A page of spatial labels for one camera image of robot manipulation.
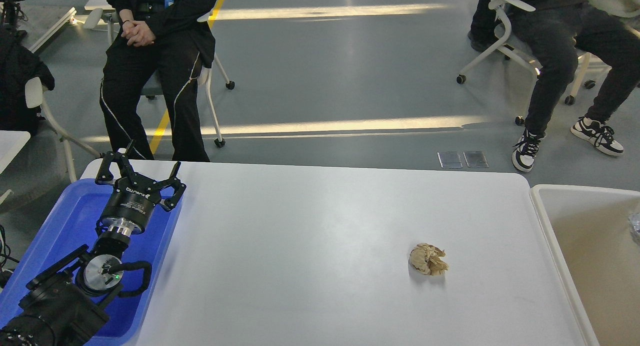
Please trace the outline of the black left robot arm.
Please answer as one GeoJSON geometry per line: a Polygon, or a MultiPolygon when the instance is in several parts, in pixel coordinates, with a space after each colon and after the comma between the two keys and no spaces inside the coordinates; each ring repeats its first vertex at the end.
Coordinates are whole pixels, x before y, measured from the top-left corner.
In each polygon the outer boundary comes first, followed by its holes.
{"type": "Polygon", "coordinates": [[[139,328],[186,185],[180,162],[157,181],[129,160],[107,153],[57,201],[1,294],[3,346],[112,346],[139,328]]]}

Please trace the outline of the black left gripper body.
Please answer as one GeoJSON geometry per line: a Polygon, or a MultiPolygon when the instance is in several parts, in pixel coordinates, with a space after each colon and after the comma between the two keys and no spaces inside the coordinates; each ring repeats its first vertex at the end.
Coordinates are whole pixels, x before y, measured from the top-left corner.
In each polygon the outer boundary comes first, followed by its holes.
{"type": "Polygon", "coordinates": [[[126,229],[124,235],[144,233],[161,197],[155,182],[140,173],[116,180],[113,193],[96,222],[96,234],[116,228],[126,229]]]}

